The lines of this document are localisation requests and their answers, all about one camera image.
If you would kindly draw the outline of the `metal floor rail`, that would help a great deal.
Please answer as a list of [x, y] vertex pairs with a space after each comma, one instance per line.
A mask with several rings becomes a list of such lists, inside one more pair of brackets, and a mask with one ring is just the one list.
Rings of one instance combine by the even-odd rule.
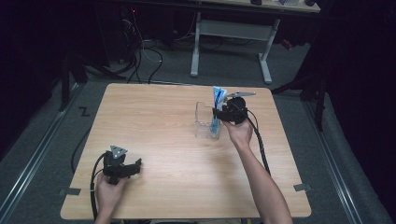
[[70, 99], [62, 102], [62, 85], [53, 89], [54, 96], [28, 122], [8, 154], [0, 161], [0, 224], [6, 224], [44, 160], [53, 136], [59, 130], [71, 104], [84, 84], [73, 84]]
[[303, 108], [307, 116], [309, 117], [311, 126], [313, 127], [317, 139], [320, 144], [320, 150], [323, 154], [323, 159], [328, 169], [329, 175], [332, 179], [332, 183], [337, 192], [338, 198], [340, 200], [341, 205], [344, 208], [346, 217], [348, 219], [349, 224], [363, 224], [361, 215], [357, 209], [357, 206], [352, 198], [350, 190], [347, 186], [347, 183], [342, 176], [340, 169], [335, 161], [335, 158], [332, 154], [328, 141], [325, 137], [323, 131], [318, 128], [318, 125], [315, 121], [315, 112], [314, 108], [310, 103], [302, 103]]

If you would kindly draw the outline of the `person's right hand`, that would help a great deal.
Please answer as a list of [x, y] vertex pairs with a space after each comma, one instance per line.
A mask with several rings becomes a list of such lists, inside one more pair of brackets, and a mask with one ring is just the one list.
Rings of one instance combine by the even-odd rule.
[[230, 139], [238, 150], [249, 148], [253, 128], [247, 119], [240, 124], [223, 121], [223, 125], [227, 128]]

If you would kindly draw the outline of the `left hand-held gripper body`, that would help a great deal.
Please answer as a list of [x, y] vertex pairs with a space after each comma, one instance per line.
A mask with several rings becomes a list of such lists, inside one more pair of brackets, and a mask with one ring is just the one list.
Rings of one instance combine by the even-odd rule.
[[125, 148], [111, 145], [110, 150], [105, 153], [103, 173], [109, 178], [109, 184], [117, 185], [119, 183], [121, 167], [127, 152], [128, 150]]

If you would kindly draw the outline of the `black stand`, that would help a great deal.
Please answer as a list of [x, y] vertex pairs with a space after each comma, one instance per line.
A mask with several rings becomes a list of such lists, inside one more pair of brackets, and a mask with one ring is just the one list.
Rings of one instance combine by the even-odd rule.
[[112, 72], [104, 68], [99, 63], [95, 63], [80, 54], [67, 53], [62, 61], [62, 98], [61, 98], [61, 111], [65, 111], [66, 107], [71, 103], [71, 89], [70, 89], [70, 77], [73, 77], [77, 84], [86, 84], [88, 81], [88, 75], [85, 72], [85, 66], [88, 65], [93, 69], [97, 70], [106, 77], [114, 79], [123, 79], [117, 72]]
[[272, 90], [272, 94], [280, 94], [288, 90], [301, 90], [300, 99], [303, 102], [315, 100], [314, 122], [322, 132], [322, 116], [328, 71], [325, 65], [303, 63], [296, 78], [281, 87]]

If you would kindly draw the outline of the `person's left hand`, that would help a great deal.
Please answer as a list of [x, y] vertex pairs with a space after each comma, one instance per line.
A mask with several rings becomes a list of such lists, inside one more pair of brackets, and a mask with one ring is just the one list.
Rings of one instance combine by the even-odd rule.
[[127, 178], [121, 178], [117, 185], [108, 183], [108, 178], [103, 173], [97, 177], [96, 197], [98, 200], [99, 217], [112, 217], [123, 193]]

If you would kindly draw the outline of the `blue and white toothpaste tube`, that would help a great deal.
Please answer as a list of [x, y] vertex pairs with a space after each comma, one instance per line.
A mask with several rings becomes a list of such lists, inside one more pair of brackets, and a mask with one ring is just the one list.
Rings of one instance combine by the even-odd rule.
[[[223, 88], [214, 86], [213, 93], [214, 93], [214, 109], [221, 110], [227, 91], [224, 90]], [[210, 132], [211, 135], [215, 138], [219, 137], [219, 125], [220, 125], [220, 121], [217, 118], [217, 116], [214, 115], [211, 121]]]

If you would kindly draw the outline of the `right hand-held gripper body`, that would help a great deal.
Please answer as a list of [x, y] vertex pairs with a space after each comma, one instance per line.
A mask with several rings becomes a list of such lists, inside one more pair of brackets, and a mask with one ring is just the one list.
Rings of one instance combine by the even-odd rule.
[[248, 108], [245, 97], [253, 96], [255, 92], [241, 92], [228, 94], [222, 106], [222, 120], [240, 124], [248, 118]]

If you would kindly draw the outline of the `clear plastic container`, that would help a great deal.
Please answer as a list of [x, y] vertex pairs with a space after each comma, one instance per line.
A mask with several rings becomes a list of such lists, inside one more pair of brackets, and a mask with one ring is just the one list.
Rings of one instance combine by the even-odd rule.
[[213, 115], [212, 105], [205, 102], [195, 104], [195, 136], [197, 138], [219, 139], [221, 122]]

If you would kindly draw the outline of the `desk with white legs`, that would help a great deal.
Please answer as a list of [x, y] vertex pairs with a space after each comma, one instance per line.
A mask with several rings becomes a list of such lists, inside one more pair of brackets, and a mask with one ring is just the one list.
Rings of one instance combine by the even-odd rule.
[[[198, 0], [197, 6], [203, 7], [217, 4], [220, 7], [236, 7], [237, 9], [268, 9], [270, 12], [302, 13], [303, 15], [319, 14], [320, 6], [315, 0]], [[202, 35], [228, 37], [245, 40], [262, 41], [266, 44], [263, 52], [258, 54], [263, 80], [266, 84], [273, 82], [267, 57], [273, 45], [278, 26], [281, 22], [275, 17], [271, 24], [255, 24], [222, 19], [203, 19], [201, 13], [195, 15], [194, 49], [191, 58], [191, 76], [199, 74], [200, 38]]]

